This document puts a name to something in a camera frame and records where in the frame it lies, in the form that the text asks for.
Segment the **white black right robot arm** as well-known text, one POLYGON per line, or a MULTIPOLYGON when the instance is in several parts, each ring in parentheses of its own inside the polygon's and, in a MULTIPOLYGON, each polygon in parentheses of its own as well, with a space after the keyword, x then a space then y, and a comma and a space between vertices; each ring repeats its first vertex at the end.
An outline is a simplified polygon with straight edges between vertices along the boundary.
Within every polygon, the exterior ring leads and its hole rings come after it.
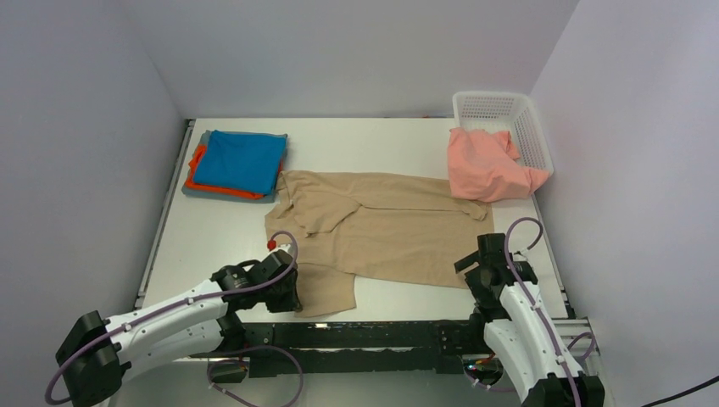
POLYGON ((523 406, 601 406, 605 387, 589 375, 543 306, 528 262, 513 258, 504 233, 478 236, 477 250, 454 264, 475 299, 467 340, 489 357, 464 359, 476 387, 511 380, 523 406))

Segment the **beige t-shirt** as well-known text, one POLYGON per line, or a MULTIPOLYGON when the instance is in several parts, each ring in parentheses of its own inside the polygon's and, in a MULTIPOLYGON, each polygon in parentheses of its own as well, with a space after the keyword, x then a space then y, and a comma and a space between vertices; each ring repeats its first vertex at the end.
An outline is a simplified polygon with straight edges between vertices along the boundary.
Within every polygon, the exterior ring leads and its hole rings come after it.
POLYGON ((454 263, 494 232, 489 203, 435 178, 287 170, 276 196, 265 229, 297 240, 300 318, 353 309, 357 277, 462 288, 454 263))

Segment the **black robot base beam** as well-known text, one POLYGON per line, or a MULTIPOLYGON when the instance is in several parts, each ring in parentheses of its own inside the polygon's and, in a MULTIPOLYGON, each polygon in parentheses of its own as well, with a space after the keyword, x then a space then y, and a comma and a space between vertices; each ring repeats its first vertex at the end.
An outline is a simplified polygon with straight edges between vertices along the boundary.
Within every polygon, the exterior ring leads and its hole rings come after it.
POLYGON ((293 373, 431 371, 469 373, 494 384, 504 373, 498 356, 469 321, 279 322, 227 325, 209 357, 248 359, 249 376, 293 373))

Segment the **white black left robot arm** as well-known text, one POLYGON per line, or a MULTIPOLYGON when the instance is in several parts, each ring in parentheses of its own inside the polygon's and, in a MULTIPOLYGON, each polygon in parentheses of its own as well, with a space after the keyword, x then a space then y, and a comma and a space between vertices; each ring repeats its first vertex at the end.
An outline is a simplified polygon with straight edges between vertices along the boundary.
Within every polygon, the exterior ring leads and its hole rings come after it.
POLYGON ((299 310, 298 249, 282 244, 264 259, 226 265, 185 293, 103 318, 80 317, 55 358, 45 391, 50 405, 93 406, 131 379, 186 356, 231 356, 257 341, 247 337, 239 310, 265 304, 271 313, 299 310))

